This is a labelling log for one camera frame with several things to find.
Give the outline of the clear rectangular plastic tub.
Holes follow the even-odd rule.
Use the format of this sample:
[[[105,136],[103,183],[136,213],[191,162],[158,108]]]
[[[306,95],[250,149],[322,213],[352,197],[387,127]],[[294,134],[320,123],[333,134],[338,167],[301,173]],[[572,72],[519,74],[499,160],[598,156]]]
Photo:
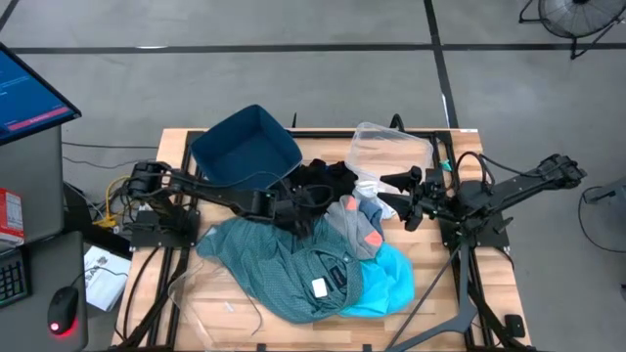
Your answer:
[[[412,166],[433,166],[433,146],[419,138],[371,122],[360,123],[353,135],[345,165],[359,181],[376,181],[380,192],[399,194],[381,176],[404,173]]]

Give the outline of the small black clamp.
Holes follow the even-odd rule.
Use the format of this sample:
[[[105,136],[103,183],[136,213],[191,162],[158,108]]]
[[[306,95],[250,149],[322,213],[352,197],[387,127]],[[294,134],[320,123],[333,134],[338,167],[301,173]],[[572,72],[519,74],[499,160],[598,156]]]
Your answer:
[[[526,337],[524,320],[522,319],[520,315],[507,314],[504,316],[504,321],[505,321],[505,329],[509,336],[515,337],[515,338]]]

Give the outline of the computer monitor blue screen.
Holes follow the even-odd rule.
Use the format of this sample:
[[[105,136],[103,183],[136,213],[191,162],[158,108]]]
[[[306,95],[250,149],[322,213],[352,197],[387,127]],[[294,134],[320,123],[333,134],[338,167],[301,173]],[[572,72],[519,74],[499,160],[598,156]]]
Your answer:
[[[81,116],[76,105],[0,42],[0,146]]]

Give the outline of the green patterned shirt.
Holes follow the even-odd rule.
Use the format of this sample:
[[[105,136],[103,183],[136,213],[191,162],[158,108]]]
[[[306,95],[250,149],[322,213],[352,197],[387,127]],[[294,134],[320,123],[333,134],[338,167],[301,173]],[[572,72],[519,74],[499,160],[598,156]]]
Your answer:
[[[209,228],[196,251],[221,262],[245,293],[293,324],[336,315],[363,293],[360,260],[322,219],[300,239],[270,224],[231,218]]]

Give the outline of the navy fabric storage bin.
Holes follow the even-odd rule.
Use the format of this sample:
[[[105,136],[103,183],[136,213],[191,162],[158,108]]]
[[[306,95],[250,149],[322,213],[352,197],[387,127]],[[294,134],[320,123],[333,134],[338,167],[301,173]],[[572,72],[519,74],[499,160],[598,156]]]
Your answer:
[[[302,152],[263,107],[248,106],[203,133],[191,152],[208,181],[238,190],[264,190],[293,172]]]

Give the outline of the black garment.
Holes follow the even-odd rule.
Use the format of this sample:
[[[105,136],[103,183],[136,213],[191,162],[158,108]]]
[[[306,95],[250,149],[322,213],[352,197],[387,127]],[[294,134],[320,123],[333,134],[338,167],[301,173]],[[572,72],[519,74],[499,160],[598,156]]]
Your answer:
[[[299,238],[309,236],[333,202],[352,194],[357,179],[343,161],[328,164],[314,158],[308,165],[298,166],[273,186],[287,205],[277,211],[274,224]]]

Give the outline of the grey computer tower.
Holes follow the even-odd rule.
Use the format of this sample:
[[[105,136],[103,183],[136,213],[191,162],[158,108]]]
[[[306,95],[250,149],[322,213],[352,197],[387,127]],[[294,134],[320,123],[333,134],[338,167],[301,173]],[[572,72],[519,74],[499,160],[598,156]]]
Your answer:
[[[59,233],[64,227],[61,128],[0,146],[0,188],[22,199],[26,243]]]

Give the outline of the grey sock orange patches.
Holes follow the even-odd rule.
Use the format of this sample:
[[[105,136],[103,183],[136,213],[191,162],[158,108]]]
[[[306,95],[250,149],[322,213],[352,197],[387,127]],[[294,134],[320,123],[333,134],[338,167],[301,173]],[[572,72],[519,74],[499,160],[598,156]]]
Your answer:
[[[371,260],[377,256],[384,237],[359,210],[359,204],[355,196],[341,196],[327,208],[324,219],[347,241],[357,259]]]

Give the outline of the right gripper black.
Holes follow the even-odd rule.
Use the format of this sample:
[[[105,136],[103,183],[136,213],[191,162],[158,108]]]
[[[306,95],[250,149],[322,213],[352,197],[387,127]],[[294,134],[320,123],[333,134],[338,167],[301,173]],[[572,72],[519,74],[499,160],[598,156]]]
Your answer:
[[[378,193],[378,198],[392,207],[408,232],[414,232],[423,221],[424,214],[430,219],[447,214],[446,187],[443,179],[423,181],[422,170],[412,166],[408,171],[383,175],[380,180],[410,196]]]

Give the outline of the bright blue t-shirt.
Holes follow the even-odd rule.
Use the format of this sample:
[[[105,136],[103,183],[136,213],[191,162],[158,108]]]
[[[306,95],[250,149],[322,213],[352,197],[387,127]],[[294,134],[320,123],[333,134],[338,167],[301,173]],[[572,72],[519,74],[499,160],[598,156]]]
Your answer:
[[[383,243],[374,259],[361,262],[363,290],[341,317],[382,318],[403,310],[415,298],[412,262],[396,247]]]

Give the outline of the black computer mouse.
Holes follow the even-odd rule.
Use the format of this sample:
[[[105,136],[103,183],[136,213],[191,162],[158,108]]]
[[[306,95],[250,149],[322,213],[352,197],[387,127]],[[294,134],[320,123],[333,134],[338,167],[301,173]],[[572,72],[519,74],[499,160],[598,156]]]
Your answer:
[[[74,286],[59,288],[52,296],[47,313],[47,325],[54,335],[69,331],[74,322],[78,304],[78,290]]]

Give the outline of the black keyboard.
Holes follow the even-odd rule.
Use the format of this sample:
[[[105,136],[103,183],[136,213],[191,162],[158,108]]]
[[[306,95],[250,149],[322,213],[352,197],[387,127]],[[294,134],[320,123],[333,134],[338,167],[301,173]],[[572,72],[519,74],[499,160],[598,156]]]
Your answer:
[[[0,254],[0,308],[30,296],[27,255],[20,248]]]

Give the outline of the black metal table frame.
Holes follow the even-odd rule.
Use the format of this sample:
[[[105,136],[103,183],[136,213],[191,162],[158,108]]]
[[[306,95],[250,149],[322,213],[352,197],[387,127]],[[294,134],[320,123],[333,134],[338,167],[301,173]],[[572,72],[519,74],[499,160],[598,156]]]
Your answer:
[[[298,143],[305,163],[314,158],[327,163],[345,160],[355,131],[353,128],[288,130]],[[196,171],[197,165],[188,151],[188,146],[204,131],[164,129],[156,160]],[[427,137],[439,133],[443,140],[439,138],[437,141],[437,153],[450,162],[464,152],[482,152],[477,130],[409,128],[407,133]],[[440,226],[434,220],[426,218],[416,232],[404,231],[404,225],[400,225],[397,219],[383,222],[383,227],[391,244],[398,245],[413,261],[414,274],[417,275],[416,293],[424,293],[427,284],[436,276],[435,269],[440,269],[449,258],[449,250],[441,241]],[[172,277],[175,266],[181,262],[179,259],[183,255],[179,249],[160,248],[150,257],[152,251],[150,248],[137,249],[133,253],[126,291],[122,298],[122,304],[130,307],[128,330],[134,330],[141,323],[157,296],[162,291],[165,292],[166,283],[162,282]],[[530,345],[528,324],[524,318],[511,261],[499,250],[486,247],[477,248],[475,260],[472,260],[469,264],[472,279],[480,278],[484,299],[490,309],[502,324],[505,315],[520,315],[524,321],[526,337],[516,340],[523,345]],[[397,342],[424,332],[456,315],[458,303],[454,279],[453,269],[447,269]],[[249,347],[242,350],[244,352],[381,352],[413,309],[410,307],[401,313],[380,319],[332,317],[317,323],[292,325],[260,306],[255,300],[254,302],[262,315],[263,326],[253,337]],[[138,347],[131,348],[130,342],[121,341],[116,334],[113,335],[112,344],[118,345],[115,348],[117,352],[195,352],[175,349],[179,320],[178,308],[166,298],[160,315],[148,329],[147,336],[138,343]],[[444,332],[410,351],[466,351],[466,342],[483,345],[484,338],[487,337],[494,339],[494,345],[498,343],[495,332],[483,334],[478,326],[471,325],[470,331],[465,335]]]

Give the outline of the clear rounded plastic tub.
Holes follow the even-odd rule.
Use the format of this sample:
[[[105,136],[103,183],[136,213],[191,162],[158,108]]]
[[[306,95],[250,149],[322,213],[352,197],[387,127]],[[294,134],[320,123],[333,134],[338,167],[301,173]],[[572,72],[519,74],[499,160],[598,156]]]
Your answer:
[[[263,326],[254,300],[217,262],[194,263],[168,294],[180,313],[174,342],[178,351],[242,351]]]

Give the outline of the grey desk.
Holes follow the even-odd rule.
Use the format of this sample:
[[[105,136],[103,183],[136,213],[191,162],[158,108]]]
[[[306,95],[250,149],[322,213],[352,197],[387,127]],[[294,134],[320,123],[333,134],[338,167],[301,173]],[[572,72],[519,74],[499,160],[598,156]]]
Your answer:
[[[27,255],[31,292],[0,308],[0,352],[81,352],[88,343],[82,234],[56,235],[21,249]],[[64,286],[78,290],[76,316],[69,331],[54,335],[47,325],[48,307]]]

